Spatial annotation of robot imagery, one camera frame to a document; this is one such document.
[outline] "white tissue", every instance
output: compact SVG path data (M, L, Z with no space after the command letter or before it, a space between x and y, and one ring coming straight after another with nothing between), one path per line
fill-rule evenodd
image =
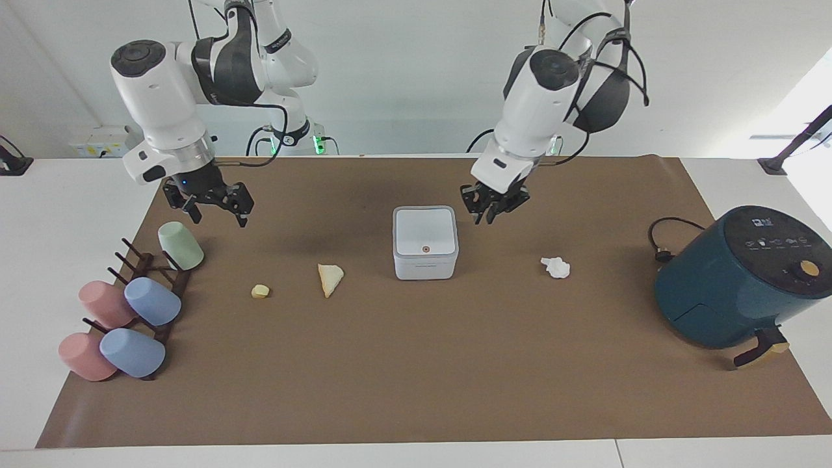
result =
M552 275L552 278L563 279L569 276L570 265L559 256L555 258L541 258L540 262L546 265L546 271Z

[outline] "plastic cup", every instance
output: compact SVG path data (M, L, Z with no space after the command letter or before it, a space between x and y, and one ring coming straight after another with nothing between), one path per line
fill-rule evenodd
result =
M165 345L138 331L116 328L98 347L104 357L131 377L147 377L165 360Z
M104 281L90 281L78 292L78 300L105 328L127 325L136 313L121 289Z
M173 221L159 228L159 244L183 270L196 268L205 259L199 243L184 224Z
M165 325L179 315L181 299L150 278L136 278L124 288L130 307L153 326Z
M72 333L61 341L57 354L69 369L88 381L103 381L117 369L98 349L102 338L90 333Z

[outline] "blue cup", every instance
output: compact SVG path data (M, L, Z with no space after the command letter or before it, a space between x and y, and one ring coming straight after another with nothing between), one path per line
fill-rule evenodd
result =
M137 379L155 372L165 360L165 345L126 328L104 335L98 349L112 365Z
M141 318L153 326L169 323L179 315L182 300L150 278L136 278L124 288L124 297Z

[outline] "table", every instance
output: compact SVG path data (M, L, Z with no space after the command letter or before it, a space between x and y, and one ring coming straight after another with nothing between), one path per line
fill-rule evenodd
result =
M761 204L786 211L832 239L830 230L789 181L765 176L755 162L691 159L684 164L715 217L740 204ZM111 461L115 454L136 466L164 457L165 463L195 466L227 466L231 460L248 466L272 466L275 461L292 466L357 466L362 460L373 460L383 466L569 463L626 468L684 466L686 462L740 466L739 461L780 466L798 457L803 466L827 466L832 456L832 436L8 451L34 446L67 374L57 359L57 343L69 333L86 330L79 320L83 309L75 295L84 282L110 280L106 267L118 266L112 253L124 250L119 242L122 236L135 234L155 190L156 186L136 186L114 160L39 160L25 177L0 180L4 201L0 244L6 247L7 266L0 271L7 314L0 342L9 350L0 359L5 375L0 383L0 449L7 450L0 452L0 466L65 466L67 460L72 466L98 465ZM57 258L67 268L44 276L42 266ZM20 278L37 279L24 282ZM784 325L795 358L827 412L832 411L832 376L826 375L824 359L832 351L825 336L832 326L830 309L832 303L822 302ZM11 320L22 313L25 321Z

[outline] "air fryer knob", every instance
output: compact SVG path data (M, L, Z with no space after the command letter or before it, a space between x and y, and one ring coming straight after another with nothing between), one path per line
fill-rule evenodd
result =
M820 276L820 266L811 260L801 260L792 265L791 272L802 281L814 281Z

